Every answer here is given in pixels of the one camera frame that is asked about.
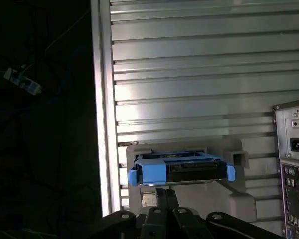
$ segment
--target dark background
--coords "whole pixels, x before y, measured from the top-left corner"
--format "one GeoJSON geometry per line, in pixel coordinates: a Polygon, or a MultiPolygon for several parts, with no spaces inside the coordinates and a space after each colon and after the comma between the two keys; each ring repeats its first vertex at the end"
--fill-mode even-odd
{"type": "Polygon", "coordinates": [[[89,9],[89,0],[0,0],[0,215],[61,236],[101,216],[89,9]],[[39,96],[3,78],[30,63],[24,75],[43,86],[39,96]]]}

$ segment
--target blue plastic clip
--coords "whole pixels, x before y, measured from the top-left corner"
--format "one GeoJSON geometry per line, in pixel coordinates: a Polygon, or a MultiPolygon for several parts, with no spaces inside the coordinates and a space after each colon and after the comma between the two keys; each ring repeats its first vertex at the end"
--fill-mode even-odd
{"type": "Polygon", "coordinates": [[[131,169],[128,173],[128,180],[129,183],[133,186],[136,187],[138,185],[138,172],[137,170],[131,169]]]}
{"type": "Polygon", "coordinates": [[[235,167],[231,163],[227,164],[227,179],[228,181],[235,181],[236,179],[235,167]]]}

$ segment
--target power strip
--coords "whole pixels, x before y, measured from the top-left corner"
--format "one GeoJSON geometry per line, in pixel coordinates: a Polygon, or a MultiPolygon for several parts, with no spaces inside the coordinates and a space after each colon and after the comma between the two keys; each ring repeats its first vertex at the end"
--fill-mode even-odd
{"type": "Polygon", "coordinates": [[[19,74],[18,71],[12,68],[8,68],[3,76],[5,79],[11,81],[20,88],[25,89],[30,94],[36,96],[42,92],[42,86],[35,81],[27,78],[26,76],[19,74]]]}

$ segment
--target corrugated metal wall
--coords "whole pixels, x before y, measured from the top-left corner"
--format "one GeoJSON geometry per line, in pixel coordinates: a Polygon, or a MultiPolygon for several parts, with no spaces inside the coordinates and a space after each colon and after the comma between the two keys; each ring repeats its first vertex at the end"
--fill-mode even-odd
{"type": "Polygon", "coordinates": [[[281,234],[270,106],[299,99],[299,0],[112,0],[110,11],[122,188],[124,145],[237,137],[255,224],[281,234]]]}

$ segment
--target usb port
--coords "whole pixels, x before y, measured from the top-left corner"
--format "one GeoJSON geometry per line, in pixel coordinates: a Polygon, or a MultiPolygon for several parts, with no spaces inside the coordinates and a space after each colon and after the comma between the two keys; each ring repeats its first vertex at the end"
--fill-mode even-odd
{"type": "Polygon", "coordinates": [[[293,238],[293,232],[291,230],[287,230],[287,238],[292,239],[293,238]]]}

